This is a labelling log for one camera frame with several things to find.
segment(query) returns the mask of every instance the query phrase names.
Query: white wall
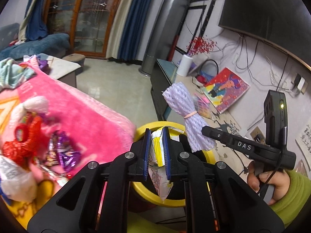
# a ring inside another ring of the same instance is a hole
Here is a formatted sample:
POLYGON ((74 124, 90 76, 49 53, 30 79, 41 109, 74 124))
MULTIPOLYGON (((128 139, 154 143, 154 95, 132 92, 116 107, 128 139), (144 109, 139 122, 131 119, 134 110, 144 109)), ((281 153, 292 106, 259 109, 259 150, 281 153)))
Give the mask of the white wall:
POLYGON ((156 22, 158 12, 161 8, 163 0, 151 0, 146 21, 144 24, 144 29, 142 31, 141 40, 139 43, 136 59, 143 60, 144 55, 147 49, 149 38, 153 29, 153 26, 156 22))
MULTIPOLYGON (((208 11, 208 7, 211 0, 204 1, 204 4, 207 5, 205 10, 205 15, 208 11)), ((210 17, 209 23, 207 25, 205 34, 208 38, 213 37, 219 34, 222 31, 222 28, 218 27, 218 22, 220 19, 222 7, 224 0, 217 0, 214 6, 214 10, 210 17)), ((191 6, 203 5, 203 1, 192 3, 191 6)), ((189 29, 194 32, 194 29, 197 24, 197 18, 201 10, 193 10, 191 14, 189 14, 186 18, 186 23, 189 29)), ((183 26, 183 30, 181 32, 181 36, 179 38, 177 46, 186 50, 186 46, 189 44, 192 35, 190 34, 187 27, 183 26)), ((238 41, 239 35, 235 32, 231 32, 229 30, 225 30, 223 34, 219 37, 216 37, 215 40, 217 42, 217 46, 222 48, 226 43, 238 41)), ((257 40, 252 39, 250 37, 246 37, 247 41, 247 50, 248 50, 248 59, 249 62, 252 60, 254 56, 255 46, 257 40)), ((246 92, 231 108, 229 108, 230 114, 234 117, 237 123, 241 128, 248 128, 251 124, 253 124, 256 120, 259 120, 263 116, 263 101, 267 95, 269 89, 276 90, 275 87, 272 86, 261 86, 256 81, 254 81, 249 72, 247 70, 239 70, 236 68, 235 64, 233 64, 234 58, 240 52, 241 45, 230 46, 224 50, 224 58, 220 63, 220 59, 222 57, 222 53, 215 52, 210 53, 209 56, 211 59, 216 60, 219 63, 219 68, 222 70, 224 67, 228 67, 233 72, 238 74, 243 80, 251 85, 248 92, 246 92)), ((286 61, 287 56, 270 47, 266 44, 259 43, 256 56, 253 64, 250 66, 250 70, 258 81, 260 81, 263 85, 270 85, 270 74, 271 71, 270 64, 267 62, 265 58, 265 53, 271 60, 273 64, 273 70, 276 75, 276 84, 278 83, 283 67, 286 61)), ((175 51, 173 62, 176 63, 180 60, 181 54, 175 51)), ((246 67, 246 51, 245 44, 243 46, 242 55, 240 60, 238 61, 238 66, 246 67)), ((296 60, 289 58, 283 79, 285 79, 287 85, 284 84, 284 87, 291 87, 291 75, 294 73, 303 74, 304 78, 309 82, 309 86, 307 88, 307 92, 303 94, 299 94, 297 97, 290 96, 287 92, 285 92, 287 99, 287 108, 288 108, 288 142, 287 148, 290 151, 293 151, 297 155, 297 159, 300 160, 303 158, 303 155, 296 145, 295 138, 297 134, 301 131, 302 127, 306 124, 311 116, 311 72, 307 70, 303 65, 301 65, 296 60)), ((260 130, 265 134, 266 126, 264 121, 262 120, 258 124, 260 130)))
POLYGON ((28 0, 9 0, 0 14, 0 27, 21 23, 24 19, 28 0))

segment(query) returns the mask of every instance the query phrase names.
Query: door glass pane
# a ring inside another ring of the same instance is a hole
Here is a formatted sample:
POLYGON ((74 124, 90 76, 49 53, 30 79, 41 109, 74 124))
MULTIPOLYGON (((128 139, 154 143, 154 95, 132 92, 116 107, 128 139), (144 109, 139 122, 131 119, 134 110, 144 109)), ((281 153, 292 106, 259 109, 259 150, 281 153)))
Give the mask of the door glass pane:
POLYGON ((75 50, 102 52, 113 0, 82 0, 76 26, 75 50))
POLYGON ((70 32, 76 0, 51 0, 47 27, 49 34, 70 32))

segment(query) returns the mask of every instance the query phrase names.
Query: beige curtain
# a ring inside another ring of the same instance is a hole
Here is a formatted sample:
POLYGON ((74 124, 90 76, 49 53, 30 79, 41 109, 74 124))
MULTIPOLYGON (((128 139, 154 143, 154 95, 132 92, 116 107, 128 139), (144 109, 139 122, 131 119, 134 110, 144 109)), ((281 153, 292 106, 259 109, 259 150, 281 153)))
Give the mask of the beige curtain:
POLYGON ((31 5, 29 6, 29 9, 27 11, 26 17, 24 18, 24 21, 20 25, 20 29, 18 32, 19 43, 24 43, 26 41, 26 28, 27 28, 30 14, 32 13, 32 10, 34 9, 35 2, 36 0, 32 0, 31 5))
POLYGON ((106 58, 117 58, 120 41, 123 33, 123 28, 128 16, 132 0, 121 0, 114 17, 114 22, 109 35, 106 58))

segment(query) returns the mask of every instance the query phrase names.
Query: red berry branch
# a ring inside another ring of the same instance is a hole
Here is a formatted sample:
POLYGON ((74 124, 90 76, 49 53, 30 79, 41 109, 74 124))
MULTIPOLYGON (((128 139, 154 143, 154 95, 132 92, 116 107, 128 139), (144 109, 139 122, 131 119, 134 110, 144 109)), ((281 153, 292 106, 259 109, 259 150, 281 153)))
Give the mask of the red berry branch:
POLYGON ((214 49, 216 44, 217 43, 213 40, 208 41, 208 39, 204 39, 204 37, 195 37, 187 46, 187 49, 190 49, 188 56, 192 57, 199 53, 209 53, 214 49))

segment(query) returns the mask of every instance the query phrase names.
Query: teal towel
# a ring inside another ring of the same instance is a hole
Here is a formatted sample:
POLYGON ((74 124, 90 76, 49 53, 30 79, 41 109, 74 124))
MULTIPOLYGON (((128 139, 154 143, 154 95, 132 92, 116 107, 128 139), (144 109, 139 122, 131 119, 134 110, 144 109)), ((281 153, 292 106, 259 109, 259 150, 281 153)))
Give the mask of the teal towel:
POLYGON ((0 92, 3 89, 16 89, 35 74, 32 69, 19 66, 14 59, 0 61, 0 92))

